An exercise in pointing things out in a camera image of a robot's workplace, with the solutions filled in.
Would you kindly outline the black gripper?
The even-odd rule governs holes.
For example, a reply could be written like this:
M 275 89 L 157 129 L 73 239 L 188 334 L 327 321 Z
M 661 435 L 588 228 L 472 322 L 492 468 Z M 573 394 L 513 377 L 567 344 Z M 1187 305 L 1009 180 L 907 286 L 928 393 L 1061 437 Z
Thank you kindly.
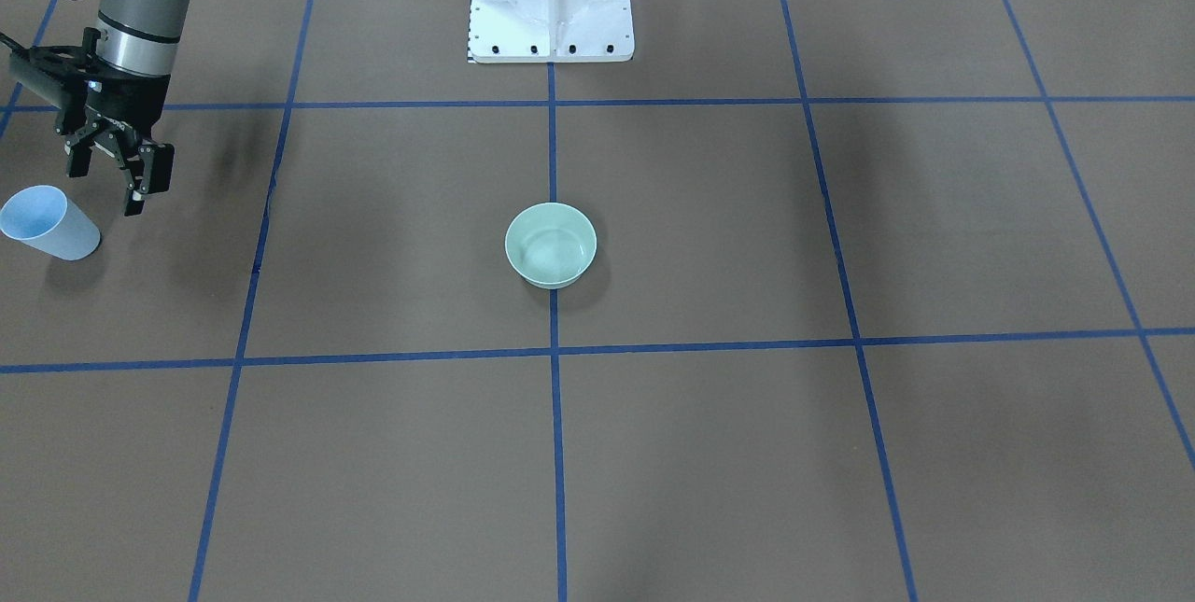
M 60 116 L 56 130 L 65 139 L 65 173 L 69 178 L 88 176 L 99 122 L 123 125 L 137 140 L 124 148 L 125 217 L 145 211 L 145 201 L 153 194 L 166 192 L 174 173 L 176 148 L 155 143 L 153 127 L 163 117 L 172 76 L 137 76 L 123 70 L 94 74 L 63 72 L 60 84 Z

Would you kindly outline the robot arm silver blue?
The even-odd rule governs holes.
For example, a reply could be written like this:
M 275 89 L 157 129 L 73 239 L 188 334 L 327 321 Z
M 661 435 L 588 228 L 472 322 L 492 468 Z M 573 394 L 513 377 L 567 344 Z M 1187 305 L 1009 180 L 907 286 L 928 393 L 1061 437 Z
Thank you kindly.
M 154 139 L 191 0 L 98 0 L 74 47 L 25 47 L 4 36 L 16 82 L 56 109 L 65 172 L 87 176 L 94 150 L 123 173 L 123 211 L 166 192 L 176 150 Z

